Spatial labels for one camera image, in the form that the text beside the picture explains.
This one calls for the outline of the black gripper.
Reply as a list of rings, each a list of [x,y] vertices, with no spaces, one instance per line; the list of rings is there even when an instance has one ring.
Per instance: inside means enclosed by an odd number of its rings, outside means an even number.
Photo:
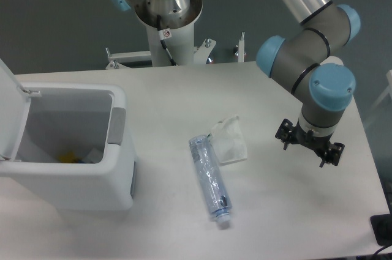
[[[284,119],[275,134],[275,138],[284,144],[283,150],[286,150],[289,144],[299,144],[318,152],[318,156],[322,159],[319,167],[322,168],[325,164],[337,166],[345,148],[345,144],[342,143],[331,144],[330,138],[332,135],[332,133],[319,135],[313,130],[305,131],[300,125],[294,126],[291,121]]]

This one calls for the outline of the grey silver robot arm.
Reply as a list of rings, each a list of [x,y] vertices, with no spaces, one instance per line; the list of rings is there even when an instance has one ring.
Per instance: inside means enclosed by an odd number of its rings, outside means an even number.
[[[344,145],[330,139],[352,100],[356,80],[347,67],[327,59],[358,34],[361,20],[355,9],[332,0],[283,1],[302,31],[290,40],[270,37],[258,50],[256,63],[303,106],[297,123],[284,120],[276,138],[314,151],[323,165],[337,165]],[[197,64],[194,23],[202,0],[111,2],[122,11],[134,9],[146,26],[153,65]]]

